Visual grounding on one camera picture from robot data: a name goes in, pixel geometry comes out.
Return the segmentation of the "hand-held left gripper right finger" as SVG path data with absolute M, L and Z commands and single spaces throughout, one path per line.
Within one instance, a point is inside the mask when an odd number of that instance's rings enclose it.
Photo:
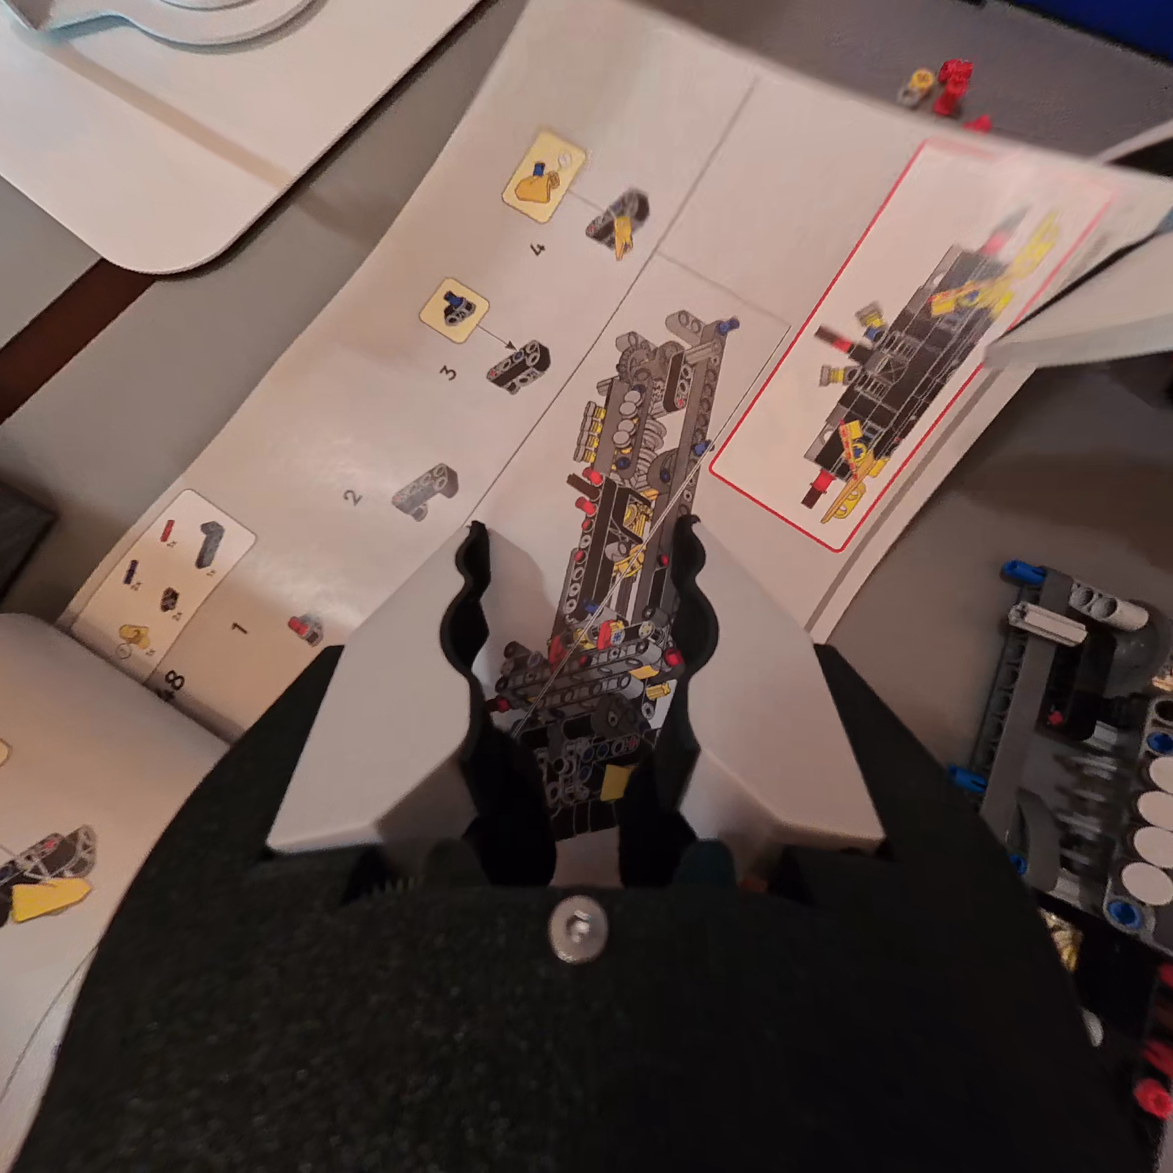
M 701 840 L 735 856 L 785 847 L 872 854 L 881 821 L 802 624 L 696 516 L 671 553 L 671 797 Z

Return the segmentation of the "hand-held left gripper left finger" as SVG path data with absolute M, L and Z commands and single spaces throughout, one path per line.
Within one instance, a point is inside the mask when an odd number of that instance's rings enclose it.
M 425 853 L 475 818 L 463 762 L 485 716 L 489 530 L 449 537 L 348 638 L 268 833 L 275 853 Z

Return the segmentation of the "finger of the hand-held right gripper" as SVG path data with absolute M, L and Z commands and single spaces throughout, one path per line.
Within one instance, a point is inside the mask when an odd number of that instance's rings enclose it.
M 988 366 L 1048 368 L 1170 349 L 1172 236 L 1159 233 L 1003 335 Z

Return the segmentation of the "partly built lego chassis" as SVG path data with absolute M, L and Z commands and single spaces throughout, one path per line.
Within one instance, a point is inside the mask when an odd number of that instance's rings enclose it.
M 1170 616 L 1057 568 L 1017 588 L 969 762 L 948 768 L 1031 888 L 1144 1153 L 1170 1157 Z

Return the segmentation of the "small red yellow lego cluster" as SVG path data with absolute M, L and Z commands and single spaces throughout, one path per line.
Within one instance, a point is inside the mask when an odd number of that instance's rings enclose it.
M 936 132 L 962 131 L 988 137 L 993 117 L 967 114 L 975 65 L 965 57 L 947 58 L 937 68 L 918 68 L 897 93 L 898 107 L 916 114 Z

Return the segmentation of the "lego instruction booklet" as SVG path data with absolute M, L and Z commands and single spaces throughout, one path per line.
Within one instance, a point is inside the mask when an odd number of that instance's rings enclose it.
M 531 3 L 370 257 L 98 565 L 3 616 L 3 1135 L 165 828 L 324 649 L 489 530 L 483 709 L 556 839 L 683 673 L 676 519 L 830 632 L 974 437 L 997 339 L 1170 179 L 933 131 L 636 3 Z

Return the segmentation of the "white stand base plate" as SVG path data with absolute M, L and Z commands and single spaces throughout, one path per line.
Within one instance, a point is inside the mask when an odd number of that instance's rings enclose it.
M 35 29 L 3 4 L 3 179 L 132 271 L 182 274 L 236 243 L 475 3 L 158 3 L 225 18 L 208 43 L 95 19 Z

